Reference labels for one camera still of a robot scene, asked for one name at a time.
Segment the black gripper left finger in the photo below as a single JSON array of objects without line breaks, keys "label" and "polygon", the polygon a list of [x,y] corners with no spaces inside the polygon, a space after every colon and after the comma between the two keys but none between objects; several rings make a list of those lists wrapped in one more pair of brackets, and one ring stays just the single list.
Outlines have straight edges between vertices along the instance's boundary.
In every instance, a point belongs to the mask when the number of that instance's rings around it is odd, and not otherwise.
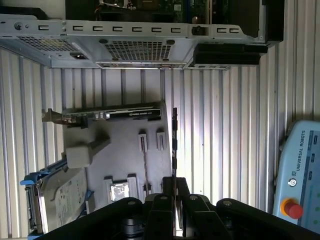
[{"label": "black gripper left finger", "polygon": [[174,231],[173,179],[144,202],[126,197],[74,220],[42,240],[171,240]]}]

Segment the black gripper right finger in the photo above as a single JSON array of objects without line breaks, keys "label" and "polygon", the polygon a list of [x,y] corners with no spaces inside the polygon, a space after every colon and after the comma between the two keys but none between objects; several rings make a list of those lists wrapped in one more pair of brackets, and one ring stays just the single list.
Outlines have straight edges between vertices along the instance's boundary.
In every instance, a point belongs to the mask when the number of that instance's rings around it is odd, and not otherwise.
[{"label": "black gripper right finger", "polygon": [[196,240],[318,240],[320,235],[232,198],[212,204],[176,180],[183,235]]}]

